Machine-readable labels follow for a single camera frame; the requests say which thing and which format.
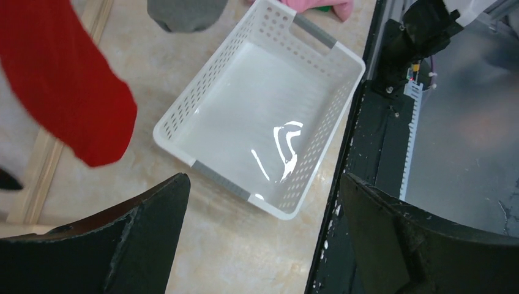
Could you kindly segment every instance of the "red cloth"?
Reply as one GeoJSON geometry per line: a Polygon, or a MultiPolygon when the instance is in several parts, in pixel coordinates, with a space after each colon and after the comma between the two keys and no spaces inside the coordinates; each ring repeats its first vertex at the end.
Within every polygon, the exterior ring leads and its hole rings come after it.
{"type": "Polygon", "coordinates": [[[119,160],[137,114],[69,0],[0,1],[0,59],[31,116],[91,167],[119,160]]]}

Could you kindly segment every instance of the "gray sock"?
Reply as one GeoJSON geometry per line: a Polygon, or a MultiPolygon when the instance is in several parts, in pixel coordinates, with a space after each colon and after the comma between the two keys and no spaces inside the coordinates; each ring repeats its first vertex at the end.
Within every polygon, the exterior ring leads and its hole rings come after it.
{"type": "Polygon", "coordinates": [[[147,0],[147,12],[166,32],[198,32],[212,26],[227,0],[147,0]]]}

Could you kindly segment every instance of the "wooden frame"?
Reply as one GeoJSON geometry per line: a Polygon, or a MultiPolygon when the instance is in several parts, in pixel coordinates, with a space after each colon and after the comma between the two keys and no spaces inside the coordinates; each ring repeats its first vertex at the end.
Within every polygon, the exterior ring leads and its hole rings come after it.
{"type": "MultiPolygon", "coordinates": [[[[100,42],[112,5],[113,0],[87,0],[81,22],[96,45],[100,42]]],[[[16,194],[7,222],[30,225],[38,222],[62,150],[61,141],[44,129],[38,131],[23,177],[25,188],[16,194]]]]}

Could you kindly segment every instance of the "white plastic basket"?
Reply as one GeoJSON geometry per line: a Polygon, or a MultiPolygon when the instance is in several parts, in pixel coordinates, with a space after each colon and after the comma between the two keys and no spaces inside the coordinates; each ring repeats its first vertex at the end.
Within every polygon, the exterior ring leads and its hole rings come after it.
{"type": "Polygon", "coordinates": [[[278,1],[259,0],[153,136],[232,193],[292,219],[364,70],[358,56],[302,15],[278,1]],[[328,52],[322,55],[296,37],[293,26],[328,52]]]}

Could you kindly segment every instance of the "marble surface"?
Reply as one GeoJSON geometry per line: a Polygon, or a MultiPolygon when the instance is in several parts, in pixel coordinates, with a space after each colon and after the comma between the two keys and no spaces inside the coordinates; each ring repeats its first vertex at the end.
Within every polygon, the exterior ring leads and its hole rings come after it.
{"type": "MultiPolygon", "coordinates": [[[[84,1],[73,2],[78,13],[84,1]]],[[[307,12],[359,56],[364,51],[375,0],[357,0],[351,18],[307,12]]],[[[40,217],[41,224],[75,221],[144,192],[183,172],[192,182],[189,205],[167,293],[303,293],[346,119],[330,145],[302,205],[290,221],[278,220],[227,193],[161,150],[152,130],[248,5],[230,0],[221,19],[198,34],[167,34],[147,15],[144,0],[115,0],[100,49],[130,85],[139,112],[125,156],[89,169],[65,149],[40,217]]],[[[37,126],[0,77],[0,162],[23,174],[37,126]]],[[[0,213],[11,195],[0,198],[0,213]]]]}

